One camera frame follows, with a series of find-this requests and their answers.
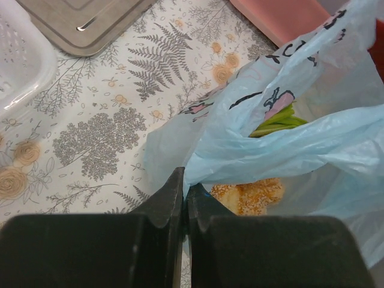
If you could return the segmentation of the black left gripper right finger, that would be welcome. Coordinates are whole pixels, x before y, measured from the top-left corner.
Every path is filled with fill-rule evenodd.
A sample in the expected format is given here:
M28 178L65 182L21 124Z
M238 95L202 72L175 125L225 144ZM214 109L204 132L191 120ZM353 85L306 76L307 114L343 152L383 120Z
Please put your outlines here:
M336 218L241 217L202 185L190 188L187 210L193 287L374 287Z

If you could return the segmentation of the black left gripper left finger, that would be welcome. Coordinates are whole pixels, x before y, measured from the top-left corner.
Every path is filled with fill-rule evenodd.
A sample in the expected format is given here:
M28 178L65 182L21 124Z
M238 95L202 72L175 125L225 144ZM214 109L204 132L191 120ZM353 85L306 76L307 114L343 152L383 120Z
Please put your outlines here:
M184 170L126 214L26 214L1 229L2 287L179 287Z

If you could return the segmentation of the light blue plastic grocery bag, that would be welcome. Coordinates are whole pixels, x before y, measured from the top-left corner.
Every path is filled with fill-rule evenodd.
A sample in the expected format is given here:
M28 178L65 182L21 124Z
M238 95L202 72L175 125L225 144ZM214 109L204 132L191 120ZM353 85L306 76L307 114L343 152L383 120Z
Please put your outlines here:
M368 53L378 7L349 1L149 133L152 188L177 167L185 188L280 178L286 191L270 214L339 218L368 266L382 260L383 82ZM290 104L307 124L249 137Z

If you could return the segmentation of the red toy lobster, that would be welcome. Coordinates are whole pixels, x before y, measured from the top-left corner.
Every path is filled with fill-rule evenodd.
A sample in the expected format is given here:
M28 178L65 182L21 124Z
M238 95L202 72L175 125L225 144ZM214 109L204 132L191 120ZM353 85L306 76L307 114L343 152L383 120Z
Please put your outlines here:
M376 38L374 44L368 50L376 66L376 70L384 81L384 22L376 20Z

